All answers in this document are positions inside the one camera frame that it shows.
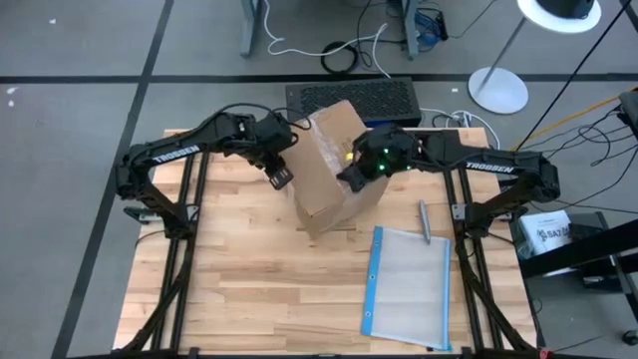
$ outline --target cardboard box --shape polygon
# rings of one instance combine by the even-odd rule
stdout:
[[[299,219],[314,236],[375,205],[389,179],[377,179],[352,193],[336,178],[350,163],[346,155],[352,152],[353,141],[367,130],[349,102],[320,110],[309,119],[312,128],[294,129],[299,142],[281,156],[294,175],[291,184]]]

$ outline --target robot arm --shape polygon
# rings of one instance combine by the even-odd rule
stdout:
[[[529,201],[548,202],[560,196],[557,169],[542,154],[464,146],[457,131],[409,133],[395,125],[379,127],[355,140],[353,156],[337,178],[354,192],[381,176],[410,170],[439,173],[465,166],[516,176],[509,181],[510,188],[494,198],[456,208],[455,217],[464,219],[467,232],[476,236],[486,236],[496,217]]]
[[[193,231],[186,208],[169,200],[153,185],[149,179],[152,167],[200,152],[239,155],[264,169],[272,186],[281,189],[292,180],[292,173],[279,153],[296,142],[290,124],[279,114],[269,111],[257,122],[252,116],[222,109],[191,131],[132,146],[116,166],[116,191],[122,199],[139,200],[160,216],[166,237],[188,238]]]

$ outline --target blue folder edge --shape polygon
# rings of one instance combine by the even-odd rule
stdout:
[[[379,274],[379,261],[381,259],[381,245],[383,243],[383,227],[375,226],[372,236],[372,252],[370,264],[368,264],[368,285],[366,286],[366,301],[363,306],[363,323],[361,333],[372,335],[372,322],[375,312],[375,296],[377,294],[377,276]]]
[[[446,289],[444,290],[443,298],[443,346],[446,351],[452,350],[452,344],[450,344],[450,262],[452,261],[452,241],[446,238],[446,270],[444,270],[444,283]]]
[[[368,281],[366,286],[366,298],[364,304],[363,322],[361,324],[361,333],[364,335],[372,335],[372,323],[374,321],[375,313],[375,297],[377,294],[377,277],[379,274],[379,262],[381,260],[381,246],[383,244],[383,227],[375,226],[375,231],[372,237],[372,251],[370,254],[370,263],[368,265]],[[450,343],[450,262],[452,260],[452,242],[446,238],[446,260],[444,270],[444,318],[443,321],[443,347],[434,348],[437,351],[452,351],[453,347]],[[402,338],[394,338],[401,341],[406,341]]]

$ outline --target white lamp base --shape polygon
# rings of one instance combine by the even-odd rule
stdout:
[[[527,105],[527,86],[515,73],[496,68],[485,86],[479,91],[489,67],[476,70],[468,82],[470,96],[482,108],[496,114],[516,113]]]

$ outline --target butcher block tabletop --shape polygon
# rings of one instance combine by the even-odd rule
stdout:
[[[463,144],[487,146],[483,129],[459,131]],[[183,166],[184,161],[176,161],[157,167],[155,172],[154,183],[173,201]],[[189,202],[197,168],[193,166]],[[454,174],[454,178],[457,198],[463,198],[458,176]],[[469,171],[469,178],[475,201],[499,193],[495,175]],[[180,352],[196,346],[201,354],[427,353],[423,346],[360,334],[374,227],[421,233],[419,199],[428,205],[432,235],[454,240],[443,175],[417,171],[392,176],[376,207],[311,239],[285,189],[274,190],[263,172],[240,157],[211,155]],[[144,225],[140,236],[159,229],[161,223]],[[490,232],[511,238],[506,223],[495,222]],[[535,343],[514,247],[490,237],[482,242],[496,303],[523,338]],[[156,307],[167,249],[168,239],[162,233],[138,245],[114,347],[127,344]],[[463,346],[473,344],[454,252],[450,279],[450,339],[454,351],[460,352]],[[489,347],[485,313],[482,305],[478,308],[485,346]],[[171,312],[162,347],[167,347]]]

